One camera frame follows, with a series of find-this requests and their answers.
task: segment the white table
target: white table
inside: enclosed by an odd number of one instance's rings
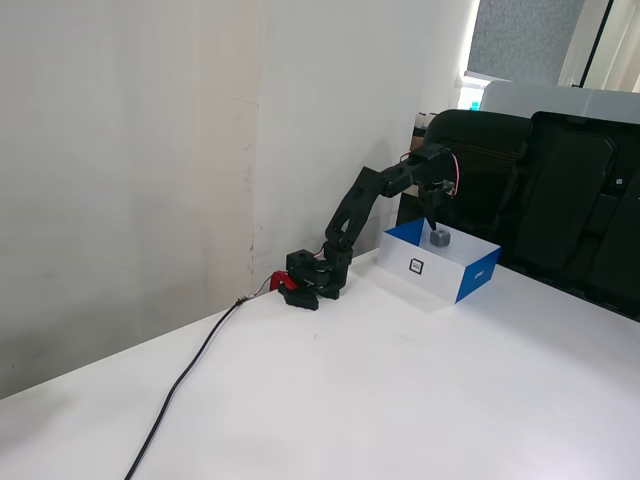
[[[640,478],[640,325],[508,270],[448,306],[372,255],[235,313],[135,479]],[[119,479],[216,318],[0,402],[0,478]]]

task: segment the white box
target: white box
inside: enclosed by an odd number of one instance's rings
[[[449,303],[456,303],[493,276],[500,247],[455,228],[451,243],[436,247],[424,218],[382,234],[378,265]]]

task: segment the black robotic arm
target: black robotic arm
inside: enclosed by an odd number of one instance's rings
[[[438,144],[425,144],[382,172],[363,167],[325,231],[324,258],[308,250],[287,255],[289,278],[279,284],[278,291],[287,304],[311,310],[318,308],[316,295],[338,299],[347,281],[353,244],[379,195],[391,198],[417,185],[423,214],[435,230],[436,208],[456,194],[458,181],[453,155]]]

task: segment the red component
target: red component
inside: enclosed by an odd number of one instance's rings
[[[287,290],[295,290],[298,288],[298,285],[291,280],[289,274],[284,270],[278,270],[271,275],[271,284],[269,285],[269,291],[276,290],[281,283],[284,283],[284,286]]]

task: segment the black cable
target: black cable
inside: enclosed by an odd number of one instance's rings
[[[191,371],[193,366],[196,364],[196,362],[198,361],[198,359],[202,355],[202,352],[204,352],[205,349],[207,348],[207,345],[209,344],[209,341],[211,341],[211,337],[213,337],[213,335],[216,333],[216,330],[218,329],[218,327],[220,327],[220,325],[222,325],[222,322],[224,322],[225,319],[236,308],[238,308],[240,305],[242,305],[244,302],[246,302],[250,298],[253,298],[253,296],[239,298],[236,301],[236,303],[234,303],[233,306],[229,310],[227,310],[225,312],[225,314],[222,316],[222,318],[220,320],[218,320],[217,323],[214,325],[213,329],[211,330],[211,332],[209,333],[209,335],[205,339],[204,343],[200,347],[200,350],[198,350],[198,353],[196,353],[196,356],[193,357],[193,360],[191,360],[191,363],[189,364],[189,366],[185,369],[184,372],[182,372],[182,375],[180,375],[178,377],[178,380],[176,380],[176,383],[174,383],[173,387],[171,387],[171,390],[169,390],[169,394],[167,395],[167,398],[165,399],[164,404],[162,405],[162,408],[160,409],[160,413],[158,414],[158,417],[156,418],[156,421],[153,424],[153,427],[151,427],[151,431],[149,432],[149,435],[147,435],[147,439],[142,444],[142,448],[140,449],[140,452],[138,452],[138,456],[136,457],[136,459],[133,461],[133,465],[131,465],[131,468],[129,469],[129,472],[127,472],[127,476],[124,477],[125,480],[131,480],[131,478],[133,477],[133,474],[136,473],[136,470],[138,469],[138,466],[140,465],[140,462],[142,461],[142,458],[144,457],[145,453],[147,453],[147,450],[149,449],[149,445],[151,445],[151,442],[153,441],[153,437],[155,436],[156,431],[158,430],[158,427],[162,423],[164,415],[167,413],[167,408],[169,407],[169,404],[171,403],[171,400],[173,399],[173,396],[176,393],[176,390],[178,389],[178,387],[180,386],[180,384],[182,383],[184,378],[187,376],[189,371]]]

